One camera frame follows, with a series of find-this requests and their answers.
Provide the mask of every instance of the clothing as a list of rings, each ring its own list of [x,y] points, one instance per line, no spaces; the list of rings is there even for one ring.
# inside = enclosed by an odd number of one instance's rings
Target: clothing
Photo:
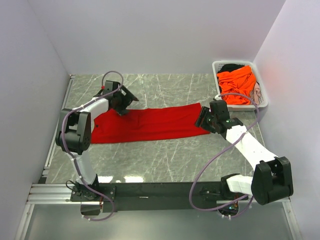
[[[221,94],[239,93],[250,98],[250,92],[256,84],[256,77],[250,66],[244,66],[232,72],[220,72],[217,74]],[[226,95],[222,97],[229,105],[249,105],[251,102],[239,95]]]
[[[242,67],[244,67],[245,65],[240,65],[240,64],[234,64],[234,63],[227,63],[225,65],[222,66],[222,68],[220,69],[220,71],[218,71],[217,73],[223,73],[223,72],[232,72],[234,70],[240,69]]]
[[[250,93],[250,97],[256,104],[259,104],[259,97],[261,96],[260,85],[258,82],[255,83],[253,90]]]
[[[133,109],[119,116],[113,109],[99,115],[91,134],[92,144],[178,139],[209,134],[195,123],[201,104]]]

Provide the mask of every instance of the floor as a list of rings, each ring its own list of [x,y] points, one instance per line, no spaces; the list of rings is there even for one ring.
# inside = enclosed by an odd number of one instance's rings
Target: floor
[[[76,75],[67,96],[66,108],[78,107],[91,100],[101,88],[102,75]],[[120,81],[116,74],[106,80]],[[212,74],[125,74],[124,85],[138,97],[129,109],[165,108],[209,102],[217,94]],[[232,112],[246,126],[256,119],[254,112]],[[259,126],[250,130],[263,143]],[[189,182],[205,163],[228,146],[218,134],[195,137],[116,144],[92,144],[91,164],[100,182]],[[47,184],[74,180],[75,173],[67,155],[54,147]],[[221,177],[240,173],[252,176],[253,169],[233,148],[204,172],[200,181],[219,181]]]

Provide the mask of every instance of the gray wall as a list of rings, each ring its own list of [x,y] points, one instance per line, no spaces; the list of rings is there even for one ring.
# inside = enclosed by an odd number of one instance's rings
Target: gray wall
[[[73,74],[212,73],[253,61],[285,0],[29,0]]]
[[[293,207],[304,239],[320,239],[320,1],[287,0],[255,63],[269,106],[266,145],[292,165]]]
[[[45,164],[69,76],[26,0],[0,1],[0,239]]]

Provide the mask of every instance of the black cloth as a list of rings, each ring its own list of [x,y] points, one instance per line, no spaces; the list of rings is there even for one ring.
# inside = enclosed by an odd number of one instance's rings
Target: black cloth
[[[240,69],[242,67],[244,67],[245,65],[240,65],[240,64],[234,64],[234,63],[228,63],[228,64],[225,64],[222,66],[222,68],[220,69],[220,71],[218,71],[217,73],[223,73],[223,72],[229,72],[231,73],[232,71],[234,70],[237,70],[237,69]]]

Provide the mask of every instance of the pile of clothes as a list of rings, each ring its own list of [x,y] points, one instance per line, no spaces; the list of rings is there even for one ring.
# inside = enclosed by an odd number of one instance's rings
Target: pile of clothes
[[[243,94],[252,98],[256,104],[259,104],[261,90],[250,66],[233,63],[225,64],[216,76],[221,94]],[[226,95],[222,99],[229,105],[251,104],[247,98],[239,95]]]

